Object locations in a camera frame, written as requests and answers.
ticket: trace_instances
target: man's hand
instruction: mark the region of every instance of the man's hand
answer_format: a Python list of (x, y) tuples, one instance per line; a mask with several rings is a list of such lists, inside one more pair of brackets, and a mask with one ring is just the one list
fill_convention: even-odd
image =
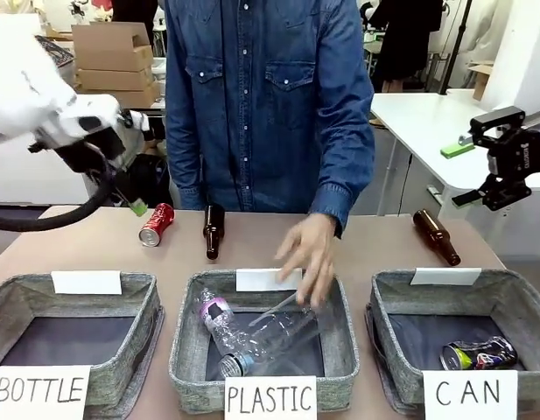
[(324, 301), (333, 279), (332, 242), (336, 219), (314, 213), (291, 228), (276, 254), (276, 259), (290, 255), (279, 272), (283, 281), (297, 267), (307, 263), (306, 273), (297, 290), (299, 304), (311, 295), (311, 306)]

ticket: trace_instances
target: denim shirt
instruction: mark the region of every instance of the denim shirt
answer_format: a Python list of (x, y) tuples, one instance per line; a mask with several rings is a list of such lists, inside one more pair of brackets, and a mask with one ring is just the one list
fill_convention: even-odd
[(340, 235), (375, 156), (355, 0), (221, 1), (165, 5), (166, 138), (182, 207), (329, 214)]

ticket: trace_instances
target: coca-cola can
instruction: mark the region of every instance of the coca-cola can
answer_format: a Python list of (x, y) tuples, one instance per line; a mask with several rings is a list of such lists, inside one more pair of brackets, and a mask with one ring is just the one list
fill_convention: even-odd
[(174, 209), (166, 203), (155, 207), (153, 215), (139, 231), (139, 241), (146, 247), (156, 247), (166, 228), (174, 220)]

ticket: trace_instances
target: plastic bottle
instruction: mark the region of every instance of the plastic bottle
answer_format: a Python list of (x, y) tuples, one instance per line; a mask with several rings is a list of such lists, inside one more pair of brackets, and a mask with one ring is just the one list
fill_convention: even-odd
[(235, 315), (224, 298), (216, 297), (208, 288), (204, 288), (198, 298), (198, 309), (219, 353), (232, 353), (237, 343), (246, 341), (246, 334), (236, 326)]
[(223, 356), (219, 370), (223, 378), (268, 375), (278, 364), (286, 362), (286, 354), (300, 348), (320, 334), (325, 316), (304, 308), (295, 312), (275, 312), (247, 331), (249, 339), (236, 346), (236, 351)]

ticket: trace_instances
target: white paper label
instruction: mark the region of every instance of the white paper label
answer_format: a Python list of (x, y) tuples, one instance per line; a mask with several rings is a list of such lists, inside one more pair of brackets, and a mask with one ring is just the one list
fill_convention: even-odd
[(410, 284), (471, 286), (480, 274), (481, 269), (416, 269)]
[(516, 420), (515, 370), (424, 371), (425, 418)]
[(316, 420), (316, 376), (225, 380), (226, 420)]
[(52, 271), (53, 289), (63, 295), (121, 295), (120, 271)]
[(303, 270), (293, 270), (282, 283), (277, 281), (279, 270), (238, 269), (236, 291), (295, 291), (303, 279)]
[(90, 366), (0, 367), (0, 420), (83, 418)]

